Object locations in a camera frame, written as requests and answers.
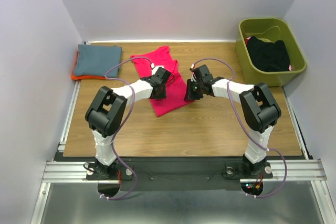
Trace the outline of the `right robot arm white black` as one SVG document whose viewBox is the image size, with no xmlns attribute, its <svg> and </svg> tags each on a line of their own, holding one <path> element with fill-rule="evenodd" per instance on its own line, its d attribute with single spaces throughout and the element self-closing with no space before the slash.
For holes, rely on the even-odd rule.
<svg viewBox="0 0 336 224">
<path fill-rule="evenodd" d="M 206 65 L 192 65 L 190 71 L 192 77 L 187 80 L 184 100 L 196 101 L 204 95 L 228 99 L 248 137 L 241 170 L 248 177 L 260 173 L 266 163 L 269 137 L 281 117 L 281 109 L 269 87 L 265 83 L 241 84 L 214 78 Z"/>
</svg>

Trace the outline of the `pink red t shirt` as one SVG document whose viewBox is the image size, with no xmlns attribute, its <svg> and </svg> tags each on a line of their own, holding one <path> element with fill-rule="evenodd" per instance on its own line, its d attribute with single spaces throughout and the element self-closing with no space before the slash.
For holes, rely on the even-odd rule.
<svg viewBox="0 0 336 224">
<path fill-rule="evenodd" d="M 174 60 L 170 55 L 169 46 L 161 46 L 155 51 L 143 55 L 132 55 L 131 58 L 141 78 L 151 75 L 152 69 L 148 59 L 150 59 L 155 66 L 162 66 L 171 73 L 166 83 L 166 98 L 150 101 L 156 116 L 163 116 L 173 110 L 190 104 L 184 101 L 187 85 L 179 72 L 178 61 Z"/>
</svg>

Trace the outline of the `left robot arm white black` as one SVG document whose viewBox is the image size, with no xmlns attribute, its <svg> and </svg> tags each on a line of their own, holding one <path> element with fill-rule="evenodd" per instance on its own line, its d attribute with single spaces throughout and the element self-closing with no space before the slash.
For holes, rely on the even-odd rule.
<svg viewBox="0 0 336 224">
<path fill-rule="evenodd" d="M 89 106 L 85 120 L 91 129 L 95 145 L 94 168 L 87 171 L 106 179 L 114 178 L 117 172 L 117 156 L 113 142 L 137 101 L 166 98 L 166 84 L 172 74 L 162 66 L 154 67 L 152 75 L 140 78 L 134 83 L 124 82 L 119 88 L 101 87 Z"/>
</svg>

